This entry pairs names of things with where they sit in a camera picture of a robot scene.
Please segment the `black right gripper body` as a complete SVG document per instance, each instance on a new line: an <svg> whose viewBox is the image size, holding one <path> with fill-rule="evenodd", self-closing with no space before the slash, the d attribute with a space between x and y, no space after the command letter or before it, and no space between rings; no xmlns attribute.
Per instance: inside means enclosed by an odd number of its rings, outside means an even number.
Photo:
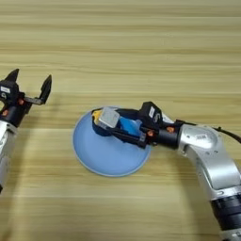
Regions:
<svg viewBox="0 0 241 241"><path fill-rule="evenodd" d="M177 122L162 122L155 126L140 125L140 131L146 135L148 144L163 145L171 149L178 148L180 129L181 124Z"/></svg>

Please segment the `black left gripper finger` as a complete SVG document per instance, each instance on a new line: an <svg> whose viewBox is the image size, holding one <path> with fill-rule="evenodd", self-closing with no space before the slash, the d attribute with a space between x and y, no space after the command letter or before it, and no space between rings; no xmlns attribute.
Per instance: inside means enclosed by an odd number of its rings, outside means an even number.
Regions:
<svg viewBox="0 0 241 241"><path fill-rule="evenodd" d="M15 69L8 74L5 80L9 82L16 82L18 78L18 74L19 74L19 69Z"/></svg>
<svg viewBox="0 0 241 241"><path fill-rule="evenodd" d="M49 75L43 82L40 89L40 96L35 98L25 97L24 100L31 104L46 104L52 88L52 75Z"/></svg>

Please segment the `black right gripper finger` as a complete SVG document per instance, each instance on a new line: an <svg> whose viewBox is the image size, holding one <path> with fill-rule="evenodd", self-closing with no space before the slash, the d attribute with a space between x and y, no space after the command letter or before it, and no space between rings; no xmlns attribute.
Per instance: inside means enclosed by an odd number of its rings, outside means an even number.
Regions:
<svg viewBox="0 0 241 241"><path fill-rule="evenodd" d="M147 146L147 138L145 134L140 134L139 136L135 136L129 134L126 131L122 131L121 129L108 129L107 132L122 142L127 142L129 144L137 145L139 148L144 149Z"/></svg>
<svg viewBox="0 0 241 241"><path fill-rule="evenodd" d="M130 108L118 108L117 112L123 117L128 120L133 120L136 121L139 119L139 111L135 109L130 109Z"/></svg>

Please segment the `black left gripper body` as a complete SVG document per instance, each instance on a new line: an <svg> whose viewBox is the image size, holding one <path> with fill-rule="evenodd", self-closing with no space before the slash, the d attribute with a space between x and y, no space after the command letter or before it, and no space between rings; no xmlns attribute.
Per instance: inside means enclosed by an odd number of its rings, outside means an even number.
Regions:
<svg viewBox="0 0 241 241"><path fill-rule="evenodd" d="M15 127L21 125L24 116L28 114L32 104L24 99L25 94L20 92L16 100L0 98L0 121L5 121Z"/></svg>

